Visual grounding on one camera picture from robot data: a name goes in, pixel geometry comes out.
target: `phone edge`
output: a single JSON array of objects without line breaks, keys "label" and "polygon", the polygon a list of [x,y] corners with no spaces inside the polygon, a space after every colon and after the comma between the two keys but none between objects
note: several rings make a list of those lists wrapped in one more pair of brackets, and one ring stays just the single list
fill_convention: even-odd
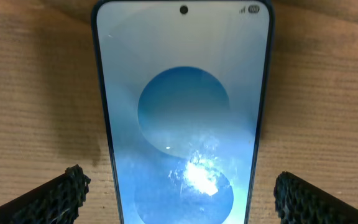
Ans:
[{"label": "phone edge", "polygon": [[[98,70],[99,88],[101,91],[101,98],[102,98],[104,122],[106,125],[106,134],[107,134],[107,139],[108,139],[111,168],[112,168],[112,174],[114,177],[114,188],[115,188],[115,192],[116,192],[119,221],[120,221],[120,224],[124,224],[124,215],[122,212],[121,197],[119,194],[119,184],[118,184],[118,177],[117,177],[117,172],[116,172],[116,160],[114,157],[114,148],[112,145],[112,135],[111,135],[109,113],[108,113],[108,103],[107,103],[107,97],[106,97],[106,89],[104,86],[104,75],[103,75],[103,67],[102,67],[101,52],[100,52],[100,45],[99,45],[98,26],[97,26],[97,16],[98,16],[99,9],[101,8],[101,6],[103,4],[105,4],[107,2],[113,2],[113,1],[136,1],[136,0],[100,0],[100,1],[98,1],[92,9],[91,28],[92,28],[94,52],[95,52],[95,57],[96,57],[96,66],[97,66],[97,70]],[[248,224],[249,215],[250,215],[250,206],[251,206],[251,200],[252,200],[252,192],[254,189],[255,169],[256,169],[256,164],[257,164],[260,134],[261,134],[261,130],[262,130],[262,120],[263,120],[263,115],[264,115],[265,96],[266,96],[266,91],[267,91],[267,80],[269,79],[270,61],[272,58],[273,36],[274,36],[274,28],[275,28],[275,13],[273,10],[273,5],[272,5],[271,0],[243,0],[243,1],[261,2],[262,4],[264,4],[266,6],[266,8],[268,9],[268,12],[269,12],[269,27],[268,27],[268,36],[267,36],[267,42],[266,42],[264,74],[263,74],[263,78],[262,78],[262,87],[260,90],[259,112],[258,112],[258,120],[257,120],[257,127],[256,127],[256,135],[255,135],[254,153],[252,156],[252,165],[251,165],[251,172],[250,172],[248,196],[247,196],[247,202],[246,202],[247,208],[246,208],[246,215],[244,218],[244,224]]]}]

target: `brown wood background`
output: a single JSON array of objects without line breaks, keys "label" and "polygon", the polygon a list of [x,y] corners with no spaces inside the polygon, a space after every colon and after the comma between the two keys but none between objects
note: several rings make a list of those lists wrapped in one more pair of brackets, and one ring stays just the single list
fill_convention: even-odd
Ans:
[{"label": "brown wood background", "polygon": [[[0,0],[0,205],[79,164],[76,223],[118,223],[94,62],[93,0]],[[358,1],[277,0],[251,223],[279,223],[289,170],[358,208]]]}]

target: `wooden surface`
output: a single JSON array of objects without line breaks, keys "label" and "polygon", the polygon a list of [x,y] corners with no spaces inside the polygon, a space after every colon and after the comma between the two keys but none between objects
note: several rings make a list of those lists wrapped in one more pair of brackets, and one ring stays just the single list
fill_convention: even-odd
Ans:
[{"label": "wooden surface", "polygon": [[[79,164],[92,183],[76,223],[118,223],[92,4],[0,0],[0,205]],[[358,208],[358,1],[275,9],[251,223],[279,223],[273,186],[283,170]]]}]

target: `smartphone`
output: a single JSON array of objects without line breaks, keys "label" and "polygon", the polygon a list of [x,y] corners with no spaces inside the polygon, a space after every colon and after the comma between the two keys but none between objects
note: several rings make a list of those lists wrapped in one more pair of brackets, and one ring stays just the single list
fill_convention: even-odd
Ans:
[{"label": "smartphone", "polygon": [[268,1],[101,1],[92,15],[121,223],[248,222]]}]

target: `phone wallpaper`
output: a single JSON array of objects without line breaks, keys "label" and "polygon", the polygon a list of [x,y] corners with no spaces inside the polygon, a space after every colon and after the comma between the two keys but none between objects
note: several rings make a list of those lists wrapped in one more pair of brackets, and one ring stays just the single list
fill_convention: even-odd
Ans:
[{"label": "phone wallpaper", "polygon": [[110,2],[97,26],[124,222],[244,223],[267,8]]}]

